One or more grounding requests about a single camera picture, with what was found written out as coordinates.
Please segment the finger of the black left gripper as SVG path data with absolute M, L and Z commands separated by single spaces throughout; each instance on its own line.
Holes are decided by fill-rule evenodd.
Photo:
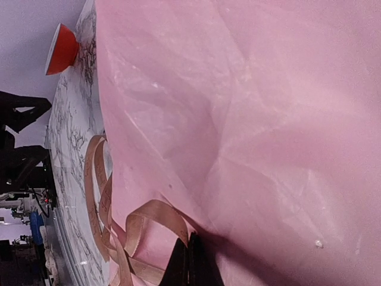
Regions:
M 22 185 L 33 168 L 49 156 L 41 145 L 1 150 L 1 185 Z
M 19 133 L 51 107 L 47 98 L 19 96 L 1 91 L 1 125 Z

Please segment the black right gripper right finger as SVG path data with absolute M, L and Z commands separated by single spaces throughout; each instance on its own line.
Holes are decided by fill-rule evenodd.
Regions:
M 192 232 L 189 240 L 189 285 L 224 286 L 216 261 L 206 252 L 201 237 Z

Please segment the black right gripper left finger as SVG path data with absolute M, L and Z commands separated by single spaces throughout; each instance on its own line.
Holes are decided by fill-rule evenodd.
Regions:
M 159 286 L 187 286 L 188 269 L 188 248 L 178 238 Z

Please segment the beige raffia ribbon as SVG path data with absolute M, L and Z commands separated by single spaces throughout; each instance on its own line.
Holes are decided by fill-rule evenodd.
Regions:
M 113 262 L 110 285 L 134 285 L 135 278 L 159 285 L 167 268 L 142 260 L 139 251 L 148 228 L 155 224 L 180 238 L 189 251 L 189 232 L 184 218 L 170 204 L 153 199 L 133 210 L 121 210 L 114 191 L 113 173 L 106 170 L 108 140 L 104 135 L 91 137 L 84 167 L 85 199 L 90 230 L 105 262 Z

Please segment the pink wrapping paper sheet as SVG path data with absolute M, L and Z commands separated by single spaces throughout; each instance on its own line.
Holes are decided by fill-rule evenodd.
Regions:
M 97 1 L 121 210 L 189 220 L 226 285 L 380 284 L 379 1 Z

